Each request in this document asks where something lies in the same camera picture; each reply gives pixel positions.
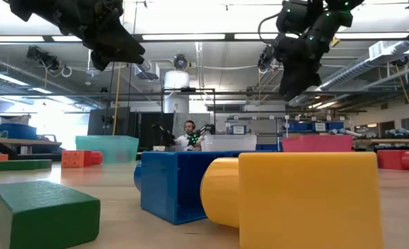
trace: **duct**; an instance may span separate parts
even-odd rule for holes
[[[381,80],[377,80],[376,82],[373,82],[373,83],[370,83],[370,84],[368,84],[368,85],[365,85],[364,87],[361,87],[361,88],[358,89],[357,91],[364,91],[364,90],[369,89],[369,88],[371,88],[371,87],[373,87],[373,86],[377,86],[377,85],[379,85],[379,84],[383,84],[384,82],[388,82],[388,81],[390,81],[390,80],[395,80],[395,79],[397,79],[397,78],[399,78],[399,77],[402,77],[402,76],[404,76],[404,75],[406,75],[406,74],[408,74],[408,73],[409,73],[409,68],[406,69],[406,70],[404,70],[404,71],[401,71],[401,72],[399,72],[399,73],[395,73],[395,74],[393,74],[393,75],[391,75],[391,76],[389,76],[389,77],[385,77],[385,78],[383,78],[383,79],[381,79]],[[343,95],[341,95],[341,96],[339,96],[339,97],[336,97],[336,98],[334,98],[334,99],[332,99],[332,100],[329,100],[329,102],[336,102],[336,101],[342,100],[343,98],[346,98],[346,97],[348,97],[348,96],[350,96],[350,94],[343,94]]]
[[[399,41],[396,44],[388,48],[390,51],[389,55],[382,55],[374,59],[370,59],[367,55],[357,59],[355,62],[351,63],[337,72],[333,73],[331,76],[325,78],[321,86],[319,86],[317,91],[325,91],[331,89],[339,84],[347,82],[355,77],[362,75],[363,73],[387,62],[393,62],[399,59],[405,52],[409,50],[409,41]],[[302,94],[296,96],[289,101],[291,107],[305,105],[309,100],[310,96]]]
[[[43,77],[40,77],[40,76],[38,76],[38,75],[36,75],[34,73],[31,73],[30,71],[27,71],[24,68],[20,68],[18,66],[15,66],[15,65],[12,65],[12,64],[9,64],[7,62],[3,62],[3,61],[0,60],[0,71],[7,71],[8,69],[10,69],[14,73],[16,73],[17,74],[16,77],[19,77],[19,76],[29,77],[29,80],[25,80],[27,82],[29,82],[31,79],[34,79],[34,80],[37,80],[39,82],[43,82],[45,84],[45,79]],[[54,86],[54,87],[56,87],[58,89],[66,91],[68,93],[75,93],[74,91],[72,91],[70,89],[67,89],[66,87],[64,87],[64,86],[62,86],[62,85],[60,85],[58,83],[55,83],[52,80],[48,79],[46,82],[47,82],[47,84],[52,85],[52,86]],[[95,100],[91,100],[91,99],[88,99],[88,98],[84,98],[84,101],[87,102],[90,106],[95,107],[95,108],[98,108],[98,107],[102,106],[102,104],[100,102],[97,102]]]

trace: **teal plastic bin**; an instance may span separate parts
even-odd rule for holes
[[[130,163],[137,158],[138,138],[130,136],[76,136],[75,146],[80,150],[102,152],[104,164]]]

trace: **ceiling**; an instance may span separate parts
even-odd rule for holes
[[[148,1],[147,8],[142,2],[125,1],[124,26],[136,34],[157,33],[254,33],[261,19],[276,14],[281,9],[280,1]],[[406,2],[403,4],[390,4],[391,2]],[[365,6],[353,11],[354,23],[351,28],[343,32],[399,32],[409,30],[409,9],[407,1],[372,1],[367,0]],[[262,27],[263,32],[276,32],[274,21],[266,22]],[[9,5],[0,0],[0,35],[60,35],[58,28],[43,19],[33,16],[29,22],[23,22],[14,16]],[[322,59],[322,67],[319,74],[322,79],[337,72],[344,66],[353,63],[360,57],[368,56],[368,48],[375,41],[340,41],[340,43],[325,54]],[[146,49],[146,60],[152,60],[155,65],[164,59],[173,59],[177,54],[184,54],[186,58],[196,65],[196,43],[191,42],[158,42],[143,43]],[[0,62],[22,68],[24,72],[36,75],[23,77],[19,80],[33,87],[44,88],[45,69],[38,63],[32,63],[26,58],[26,51],[32,44],[0,44]],[[80,43],[54,43],[39,44],[43,50],[51,55],[58,56],[62,65],[73,68],[70,77],[48,77],[47,89],[54,92],[65,93],[98,93],[102,87],[109,87],[111,83],[111,70],[99,72],[92,76],[87,73],[88,49]],[[218,91],[245,91],[248,86],[256,86],[260,77],[255,67],[258,56],[265,45],[259,41],[234,41],[234,42],[203,42],[202,65],[204,67],[226,68],[225,70],[204,68],[204,86],[215,88]],[[246,67],[232,70],[235,67]],[[6,71],[6,66],[0,65],[0,72]],[[188,70],[191,78],[191,86],[198,87],[198,68],[191,67]],[[386,69],[373,69],[355,80],[346,82],[336,88],[353,89],[354,82],[367,84],[379,79],[379,74]],[[11,77],[21,77],[22,73],[14,74],[8,70]],[[280,82],[280,71],[265,74],[261,80],[261,91],[277,91]],[[114,70],[112,92],[115,92],[119,70]],[[120,92],[159,91],[158,81],[139,80],[131,73],[130,68],[122,64],[120,69]],[[25,92],[28,87],[9,84],[0,81],[0,93]],[[246,97],[242,95],[220,95],[219,99],[235,100]],[[132,100],[151,100],[153,97],[133,97]]]

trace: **white tank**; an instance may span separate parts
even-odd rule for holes
[[[164,76],[164,87],[166,89],[180,89],[189,86],[189,74],[183,71],[169,71]],[[163,102],[165,113],[188,113],[189,96],[188,95],[166,95]]]

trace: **yellow plastic block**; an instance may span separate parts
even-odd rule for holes
[[[217,158],[202,179],[200,198],[207,217],[238,228],[238,158]]]
[[[372,152],[240,155],[242,249],[382,249]]]

